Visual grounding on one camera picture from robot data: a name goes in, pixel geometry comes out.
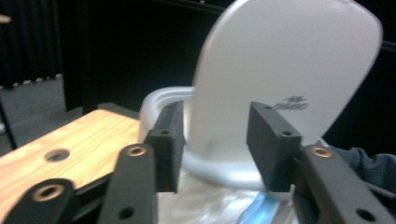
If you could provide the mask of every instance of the printed logo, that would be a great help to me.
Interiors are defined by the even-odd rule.
[[[274,109],[279,110],[304,110],[307,107],[308,103],[303,96],[291,96],[274,105]]]

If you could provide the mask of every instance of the fabric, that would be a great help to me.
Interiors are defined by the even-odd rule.
[[[361,180],[396,193],[396,156],[391,154],[377,154],[369,158],[365,151],[358,147],[350,150],[332,147]]]

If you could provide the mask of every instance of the wooden surface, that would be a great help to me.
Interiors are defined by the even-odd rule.
[[[139,122],[95,110],[0,158],[0,223],[22,194],[49,178],[67,178],[78,189],[113,171],[118,153],[137,141]],[[54,149],[70,152],[47,161]]]

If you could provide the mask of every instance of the black bracket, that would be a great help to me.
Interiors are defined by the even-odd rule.
[[[271,106],[252,103],[247,129],[247,145],[267,189],[284,192],[295,185],[300,223],[396,223],[375,197],[394,199],[392,193],[373,194],[330,148],[301,147],[301,135]]]

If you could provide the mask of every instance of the gray carpet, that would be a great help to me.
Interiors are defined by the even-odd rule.
[[[62,77],[0,90],[0,96],[18,147],[82,116],[81,107],[66,112]],[[136,112],[111,103],[99,107],[134,119],[138,117]],[[6,134],[1,133],[0,156],[9,151],[11,145]]]

